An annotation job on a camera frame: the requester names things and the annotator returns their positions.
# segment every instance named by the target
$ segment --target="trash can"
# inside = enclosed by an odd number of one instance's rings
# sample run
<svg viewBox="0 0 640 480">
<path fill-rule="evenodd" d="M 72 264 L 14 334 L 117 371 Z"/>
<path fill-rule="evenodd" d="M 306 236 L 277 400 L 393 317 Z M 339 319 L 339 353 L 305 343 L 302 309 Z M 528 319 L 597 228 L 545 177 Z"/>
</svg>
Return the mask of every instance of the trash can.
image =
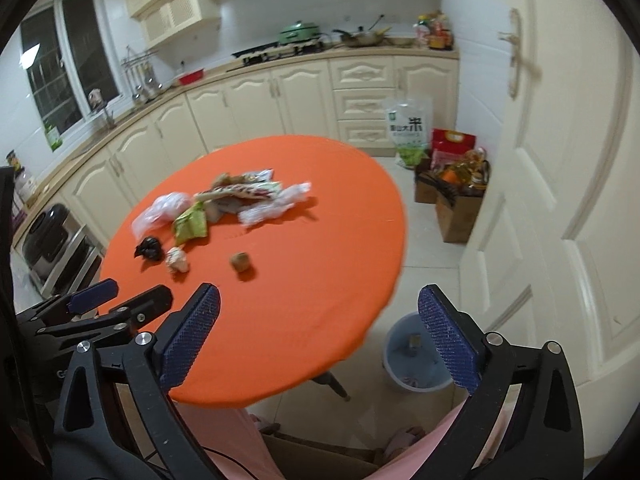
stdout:
<svg viewBox="0 0 640 480">
<path fill-rule="evenodd" d="M 391 327 L 382 364 L 392 388 L 405 393 L 437 392 L 453 382 L 417 312 Z"/>
</svg>

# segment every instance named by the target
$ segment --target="wooden countertop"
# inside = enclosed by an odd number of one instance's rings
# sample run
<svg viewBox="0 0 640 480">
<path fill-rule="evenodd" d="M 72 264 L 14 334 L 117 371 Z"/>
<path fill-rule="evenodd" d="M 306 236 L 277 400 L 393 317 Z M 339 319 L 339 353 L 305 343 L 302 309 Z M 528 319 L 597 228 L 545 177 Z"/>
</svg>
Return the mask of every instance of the wooden countertop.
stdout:
<svg viewBox="0 0 640 480">
<path fill-rule="evenodd" d="M 47 178 L 39 184 L 40 196 L 36 200 L 35 204 L 29 209 L 27 218 L 18 227 L 13 239 L 13 246 L 15 247 L 24 235 L 27 228 L 31 225 L 36 216 L 44 208 L 44 206 L 51 200 L 56 192 L 64 185 L 64 183 L 71 177 L 80 167 L 88 161 L 97 152 L 103 149 L 109 142 L 115 139 L 124 130 L 135 124 L 140 119 L 149 115 L 156 108 L 169 102 L 174 97 L 184 94 L 189 90 L 205 86 L 210 83 L 222 81 L 232 77 L 236 77 L 251 72 L 258 72 L 259 70 L 266 70 L 270 68 L 276 68 L 279 66 L 285 66 L 295 63 L 304 63 L 317 59 L 340 59 L 343 57 L 363 57 L 363 56 L 425 56 L 425 57 L 440 57 L 446 59 L 459 59 L 460 54 L 457 50 L 428 50 L 426 48 L 416 48 L 414 46 L 401 47 L 401 46 L 372 46 L 363 48 L 347 48 L 342 45 L 334 46 L 324 52 L 318 52 L 316 54 L 305 54 L 304 56 L 293 56 L 284 59 L 277 59 L 274 61 L 267 61 L 264 63 L 242 66 L 242 62 L 235 60 L 222 65 L 219 65 L 213 69 L 207 70 L 205 77 L 200 81 L 197 81 L 191 85 L 178 86 L 176 88 L 169 88 L 167 92 L 162 94 L 159 98 L 153 101 L 151 104 L 145 105 L 145 107 L 136 111 L 133 115 L 122 121 L 116 128 L 103 134 L 94 134 L 90 139 L 82 143 L 78 149 L 74 150 L 67 158 L 62 160 L 57 168 Z"/>
</svg>

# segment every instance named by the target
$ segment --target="round table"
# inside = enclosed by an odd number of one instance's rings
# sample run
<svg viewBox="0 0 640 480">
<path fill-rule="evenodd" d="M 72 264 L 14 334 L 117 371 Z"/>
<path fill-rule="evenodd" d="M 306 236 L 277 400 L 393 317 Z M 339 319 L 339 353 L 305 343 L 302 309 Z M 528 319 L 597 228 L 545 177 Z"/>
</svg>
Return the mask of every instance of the round table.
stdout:
<svg viewBox="0 0 640 480">
<path fill-rule="evenodd" d="M 273 168 L 274 180 L 285 187 L 311 182 L 308 200 L 249 229 L 232 215 L 210 224 L 208 238 L 185 245 L 186 274 L 134 259 L 131 222 L 156 197 L 206 190 L 225 171 L 265 168 Z M 165 250 L 173 246 L 170 225 L 149 234 Z M 393 294 L 404 236 L 398 189 L 370 156 L 321 137 L 249 140 L 192 162 L 133 209 L 111 240 L 101 272 L 120 292 L 100 312 L 159 283 L 172 290 L 172 310 L 179 310 L 200 283 L 213 283 L 222 298 L 220 316 L 171 397 L 240 408 L 322 374 L 361 344 Z M 238 275 L 229 257 L 241 251 L 254 269 Z"/>
</svg>

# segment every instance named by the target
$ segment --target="silver bolt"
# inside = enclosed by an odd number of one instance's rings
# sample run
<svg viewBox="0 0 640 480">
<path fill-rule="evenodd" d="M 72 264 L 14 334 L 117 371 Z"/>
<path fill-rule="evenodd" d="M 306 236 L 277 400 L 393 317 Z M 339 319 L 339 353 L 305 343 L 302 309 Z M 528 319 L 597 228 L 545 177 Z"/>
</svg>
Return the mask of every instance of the silver bolt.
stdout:
<svg viewBox="0 0 640 480">
<path fill-rule="evenodd" d="M 144 346 L 151 341 L 151 334 L 149 332 L 141 332 L 136 336 L 136 344 Z"/>
<path fill-rule="evenodd" d="M 88 351 L 89 348 L 91 348 L 91 343 L 89 343 L 88 341 L 81 341 L 78 343 L 76 350 L 78 350 L 82 354 Z"/>
<path fill-rule="evenodd" d="M 490 345 L 500 346 L 504 342 L 504 339 L 502 339 L 502 336 L 497 332 L 489 332 L 486 335 L 486 341 Z"/>
<path fill-rule="evenodd" d="M 556 343 L 555 341 L 549 341 L 546 344 L 546 348 L 552 353 L 552 354 L 559 354 L 562 351 L 562 347 Z"/>
</svg>

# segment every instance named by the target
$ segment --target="table leg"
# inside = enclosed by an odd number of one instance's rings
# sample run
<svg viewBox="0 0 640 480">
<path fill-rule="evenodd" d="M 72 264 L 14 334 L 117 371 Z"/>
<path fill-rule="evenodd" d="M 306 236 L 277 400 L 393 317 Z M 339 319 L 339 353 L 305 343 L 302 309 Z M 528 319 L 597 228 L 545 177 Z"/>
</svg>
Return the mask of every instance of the table leg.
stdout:
<svg viewBox="0 0 640 480">
<path fill-rule="evenodd" d="M 342 387 L 342 385 L 338 382 L 338 379 L 331 372 L 325 372 L 324 374 L 318 375 L 318 377 L 314 377 L 311 379 L 313 382 L 317 384 L 328 384 L 329 387 L 338 395 L 340 395 L 345 402 L 349 402 L 351 397 L 347 394 L 346 390 Z"/>
</svg>

